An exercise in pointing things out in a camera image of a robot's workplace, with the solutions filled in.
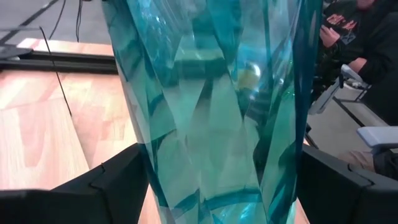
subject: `glass facet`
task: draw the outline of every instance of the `glass facet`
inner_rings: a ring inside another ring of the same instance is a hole
[[[107,0],[162,223],[292,223],[321,1]]]

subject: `black cable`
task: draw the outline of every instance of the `black cable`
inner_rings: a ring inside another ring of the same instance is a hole
[[[57,22],[55,23],[54,29],[52,30],[51,34],[49,35],[49,40],[51,40],[52,36],[54,35],[55,31],[57,30],[57,27],[58,27],[58,24],[60,23],[62,13],[63,13],[66,3],[67,3],[67,0],[63,0],[60,15],[58,16],[58,19],[57,19]]]
[[[78,11],[77,11],[77,17],[76,17],[76,40],[77,42],[80,41],[80,24],[81,24],[81,9],[83,8],[83,0],[79,0],[79,7],[78,7]]]
[[[63,90],[63,86],[62,86],[62,83],[61,83],[60,75],[57,72],[57,66],[55,65],[55,61],[54,61],[54,58],[53,58],[53,56],[51,54],[50,46],[49,46],[49,43],[47,42],[47,38],[46,38],[46,36],[44,34],[43,28],[42,27],[39,27],[39,28],[31,28],[31,27],[0,28],[0,31],[2,31],[2,32],[12,32],[12,31],[15,31],[15,30],[18,30],[18,31],[20,31],[20,30],[24,30],[24,31],[39,30],[39,31],[41,31],[41,33],[43,35],[43,38],[44,38],[45,45],[47,46],[47,50],[49,51],[49,55],[50,55],[50,58],[51,58],[51,62],[52,62],[53,68],[55,70],[55,74],[57,75],[58,83],[60,84],[60,87],[61,87],[63,99],[65,100],[65,103],[67,104],[70,116],[72,116],[72,111],[70,110],[67,97],[65,96],[65,92]]]

